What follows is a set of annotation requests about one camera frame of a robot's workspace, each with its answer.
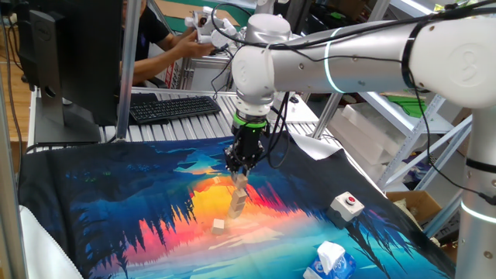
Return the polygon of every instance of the person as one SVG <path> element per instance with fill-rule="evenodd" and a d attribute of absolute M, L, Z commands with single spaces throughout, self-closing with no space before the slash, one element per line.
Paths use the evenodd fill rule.
<path fill-rule="evenodd" d="M 127 1 L 124 1 L 122 18 L 125 22 Z M 176 60 L 183 57 L 203 57 L 209 55 L 215 48 L 212 44 L 196 43 L 197 31 L 188 28 L 182 35 L 174 36 L 165 25 L 146 6 L 146 0 L 141 0 L 141 16 L 139 18 L 138 41 L 134 64 L 133 84 L 142 84 L 167 69 Z M 155 43 L 164 53 L 148 57 L 150 43 Z"/>

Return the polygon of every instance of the blue tissue box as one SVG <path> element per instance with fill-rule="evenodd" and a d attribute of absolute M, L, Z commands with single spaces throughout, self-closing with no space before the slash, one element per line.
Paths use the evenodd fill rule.
<path fill-rule="evenodd" d="M 324 273 L 319 256 L 307 267 L 303 274 L 304 279 L 349 279 L 357 268 L 357 262 L 353 257 L 345 253 L 329 274 Z"/>

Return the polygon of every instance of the computer monitor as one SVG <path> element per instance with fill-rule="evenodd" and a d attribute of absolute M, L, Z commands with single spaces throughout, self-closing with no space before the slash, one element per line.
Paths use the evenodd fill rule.
<path fill-rule="evenodd" d="M 22 69 L 41 92 L 35 142 L 99 142 L 97 124 L 117 120 L 122 0 L 29 0 L 14 11 Z"/>

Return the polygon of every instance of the keyboard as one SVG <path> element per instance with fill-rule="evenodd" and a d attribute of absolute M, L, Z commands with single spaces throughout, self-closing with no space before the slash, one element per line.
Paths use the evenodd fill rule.
<path fill-rule="evenodd" d="M 144 124 L 162 119 L 217 113 L 220 112 L 220 107 L 212 98 L 201 96 L 131 104 L 129 112 L 138 124 Z"/>

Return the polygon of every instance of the green light ring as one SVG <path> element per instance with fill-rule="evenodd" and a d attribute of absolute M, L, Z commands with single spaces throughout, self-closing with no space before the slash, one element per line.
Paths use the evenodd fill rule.
<path fill-rule="evenodd" d="M 267 125 L 267 121 L 264 121 L 262 123 L 248 123 L 246 124 L 245 121 L 239 119 L 237 115 L 234 115 L 234 121 L 238 123 L 240 126 L 246 126 L 248 128 L 263 128 Z"/>

